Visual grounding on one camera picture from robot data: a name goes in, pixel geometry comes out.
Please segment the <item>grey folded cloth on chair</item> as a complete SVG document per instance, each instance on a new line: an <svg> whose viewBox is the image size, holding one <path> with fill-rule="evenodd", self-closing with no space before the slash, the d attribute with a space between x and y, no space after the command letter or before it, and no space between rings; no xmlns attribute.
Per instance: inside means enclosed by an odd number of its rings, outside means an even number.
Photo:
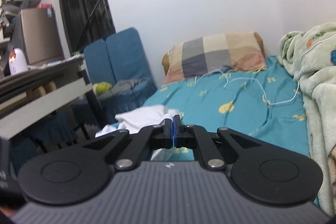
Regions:
<svg viewBox="0 0 336 224"><path fill-rule="evenodd" d="M98 99L104 100L107 98L119 96L128 91L132 91L139 83L145 81L146 79L129 79L129 80L120 80L117 82L111 89L107 92L98 96Z"/></svg>

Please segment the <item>dark window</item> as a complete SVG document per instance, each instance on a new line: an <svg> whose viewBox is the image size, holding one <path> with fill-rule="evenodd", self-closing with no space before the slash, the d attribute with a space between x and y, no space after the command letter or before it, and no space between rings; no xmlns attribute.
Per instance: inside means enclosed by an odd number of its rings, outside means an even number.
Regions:
<svg viewBox="0 0 336 224"><path fill-rule="evenodd" d="M108 0L59 0L70 53L116 32Z"/></svg>

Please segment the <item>white t-shirt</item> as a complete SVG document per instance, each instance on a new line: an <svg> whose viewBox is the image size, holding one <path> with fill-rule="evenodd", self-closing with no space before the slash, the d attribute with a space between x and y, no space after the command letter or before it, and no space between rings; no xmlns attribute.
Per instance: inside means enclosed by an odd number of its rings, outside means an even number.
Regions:
<svg viewBox="0 0 336 224"><path fill-rule="evenodd" d="M142 106L129 112L117 114L115 120L118 125L107 124L95 134L95 137L98 138L121 129L128 130L130 134L136 134L145 126L160 124L165 119L172 120L175 115L179 115L182 119L184 113L178 109L168 109L163 105Z"/></svg>

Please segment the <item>checkered pillow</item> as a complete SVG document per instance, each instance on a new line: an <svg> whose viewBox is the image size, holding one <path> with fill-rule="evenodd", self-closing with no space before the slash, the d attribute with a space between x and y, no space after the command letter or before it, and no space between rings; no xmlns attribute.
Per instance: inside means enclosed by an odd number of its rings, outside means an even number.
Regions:
<svg viewBox="0 0 336 224"><path fill-rule="evenodd" d="M202 76L214 70L266 69L263 40L256 32L221 33L175 45L162 59L164 84Z"/></svg>

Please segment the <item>cardboard box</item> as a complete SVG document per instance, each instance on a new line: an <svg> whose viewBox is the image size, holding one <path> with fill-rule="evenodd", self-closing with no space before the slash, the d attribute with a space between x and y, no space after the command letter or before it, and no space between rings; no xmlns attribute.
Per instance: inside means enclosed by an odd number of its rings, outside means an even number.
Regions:
<svg viewBox="0 0 336 224"><path fill-rule="evenodd" d="M29 65L43 65L64 59L54 9L22 9L16 21L13 46L20 48Z"/></svg>

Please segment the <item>blue covered chair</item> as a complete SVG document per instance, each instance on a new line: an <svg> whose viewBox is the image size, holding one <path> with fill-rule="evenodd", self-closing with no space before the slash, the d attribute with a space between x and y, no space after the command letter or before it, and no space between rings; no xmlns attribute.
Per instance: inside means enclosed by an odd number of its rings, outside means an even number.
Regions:
<svg viewBox="0 0 336 224"><path fill-rule="evenodd" d="M132 91L119 96L100 100L96 94L109 124L116 123L117 114L143 106L157 91L135 28L112 34L105 40L96 40L84 48L84 57L92 84L108 82L114 86L120 80L146 79Z"/></svg>

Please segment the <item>teal patterned bed sheet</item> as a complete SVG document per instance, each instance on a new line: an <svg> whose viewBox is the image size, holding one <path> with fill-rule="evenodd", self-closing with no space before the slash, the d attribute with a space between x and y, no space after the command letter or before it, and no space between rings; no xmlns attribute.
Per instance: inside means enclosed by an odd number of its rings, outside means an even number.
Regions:
<svg viewBox="0 0 336 224"><path fill-rule="evenodd" d="M178 109L170 121L170 143L152 149L149 160L136 169L115 174L109 187L127 203L168 207L183 211L192 209L226 210L239 204L271 209L299 207L259 203L238 192L228 174L207 170L195 159L195 149L176 145L173 121L194 124L207 132L220 127L231 128L250 137L309 157L307 125L303 99L298 84L274 57L269 68L255 75L221 73L196 82L181 82L161 88L151 104Z"/></svg>

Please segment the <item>light green fleece blanket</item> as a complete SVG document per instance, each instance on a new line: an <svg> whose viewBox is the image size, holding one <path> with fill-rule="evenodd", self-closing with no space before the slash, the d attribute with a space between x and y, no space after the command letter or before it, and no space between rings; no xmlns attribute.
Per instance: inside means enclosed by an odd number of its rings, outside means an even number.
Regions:
<svg viewBox="0 0 336 224"><path fill-rule="evenodd" d="M335 23L292 31L280 40L278 62L298 81L311 158L323 173L318 201L335 214Z"/></svg>

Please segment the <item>yellow green plush toy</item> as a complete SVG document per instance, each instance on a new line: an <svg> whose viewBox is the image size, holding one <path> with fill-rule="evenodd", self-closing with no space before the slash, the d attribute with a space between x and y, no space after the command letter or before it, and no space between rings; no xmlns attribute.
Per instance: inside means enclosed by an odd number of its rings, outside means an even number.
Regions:
<svg viewBox="0 0 336 224"><path fill-rule="evenodd" d="M108 92L109 90L111 90L113 87L113 85L111 83L108 82L100 82L100 83L96 83L93 84L93 91L95 94L104 94L106 92Z"/></svg>

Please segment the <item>white round humidifier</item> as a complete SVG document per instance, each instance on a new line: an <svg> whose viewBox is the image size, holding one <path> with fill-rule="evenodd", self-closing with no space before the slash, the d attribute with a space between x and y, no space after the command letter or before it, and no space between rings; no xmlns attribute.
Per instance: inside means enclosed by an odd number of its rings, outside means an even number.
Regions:
<svg viewBox="0 0 336 224"><path fill-rule="evenodd" d="M24 52L14 48L9 54L9 70L11 75L16 75L29 70Z"/></svg>

